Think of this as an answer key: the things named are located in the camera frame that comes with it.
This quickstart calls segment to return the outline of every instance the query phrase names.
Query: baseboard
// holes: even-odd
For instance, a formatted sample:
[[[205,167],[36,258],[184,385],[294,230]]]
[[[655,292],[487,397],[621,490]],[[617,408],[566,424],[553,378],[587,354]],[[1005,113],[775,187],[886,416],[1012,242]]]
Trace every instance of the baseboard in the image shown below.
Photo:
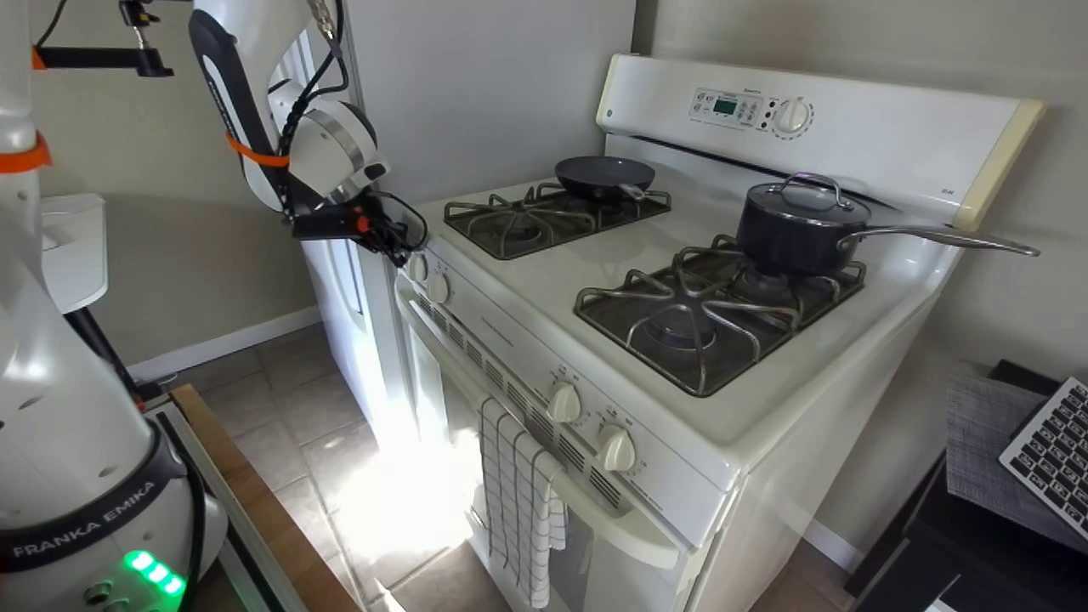
[[[819,521],[809,523],[804,540],[844,573],[853,573],[859,564],[859,550]]]
[[[174,372],[188,372],[194,365],[239,354],[246,347],[286,337],[286,332],[314,327],[314,323],[318,323],[318,310],[317,306],[294,310],[294,312],[286,312],[286,318],[275,318],[275,321],[264,321],[264,323],[254,323],[254,327],[231,329],[223,337],[212,337],[205,343],[191,343],[191,347],[180,347],[180,349],[129,365],[129,375],[135,382],[160,382],[160,378],[169,378]]]

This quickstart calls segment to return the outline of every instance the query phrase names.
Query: white towel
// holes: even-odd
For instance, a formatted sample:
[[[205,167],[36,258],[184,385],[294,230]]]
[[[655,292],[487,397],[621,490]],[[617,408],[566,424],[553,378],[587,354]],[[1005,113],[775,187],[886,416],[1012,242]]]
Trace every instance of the white towel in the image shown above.
[[[566,544],[566,508],[547,481],[560,467],[497,403],[479,408],[479,460],[490,564],[506,567],[535,610],[547,610],[547,557]]]

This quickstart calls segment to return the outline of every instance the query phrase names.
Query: control knob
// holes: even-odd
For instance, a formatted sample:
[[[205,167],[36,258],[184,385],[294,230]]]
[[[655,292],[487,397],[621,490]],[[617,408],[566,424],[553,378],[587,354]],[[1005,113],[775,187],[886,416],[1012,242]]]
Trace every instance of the control knob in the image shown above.
[[[560,382],[543,408],[547,421],[577,421],[582,420],[582,396],[572,382]]]
[[[599,429],[599,467],[605,472],[624,472],[638,464],[636,440],[617,421]]]
[[[424,255],[408,258],[408,279],[421,285],[429,275],[432,275],[432,264]]]
[[[432,302],[444,306],[453,297],[450,275],[434,272],[421,281],[421,290],[429,292]]]
[[[775,134],[779,137],[801,137],[813,122],[813,103],[804,103],[801,96],[796,100],[781,100],[779,113],[775,113]]]

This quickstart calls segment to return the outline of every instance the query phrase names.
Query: tile floor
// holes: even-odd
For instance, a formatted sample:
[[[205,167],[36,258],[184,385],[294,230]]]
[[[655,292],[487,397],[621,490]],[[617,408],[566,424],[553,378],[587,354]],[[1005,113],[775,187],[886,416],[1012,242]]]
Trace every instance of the tile floor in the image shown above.
[[[484,576],[460,532],[417,517],[405,477],[358,413],[323,329],[177,375],[191,382],[226,436],[250,460],[342,590],[379,612],[500,612],[500,591]],[[844,573],[799,549],[755,612],[844,612]]]

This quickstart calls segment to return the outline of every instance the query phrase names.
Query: frying pan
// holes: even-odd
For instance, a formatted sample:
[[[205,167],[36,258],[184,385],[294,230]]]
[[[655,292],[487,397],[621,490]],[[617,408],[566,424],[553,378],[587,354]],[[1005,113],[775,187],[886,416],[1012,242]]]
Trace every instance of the frying pan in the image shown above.
[[[915,236],[957,249],[1039,251],[993,236],[965,236],[934,226],[870,226],[870,207],[845,199],[829,178],[755,184],[744,200],[736,244],[764,272],[829,275],[844,270],[866,236]]]
[[[572,158],[553,164],[553,178],[566,195],[587,200],[645,200],[651,167],[621,158]]]

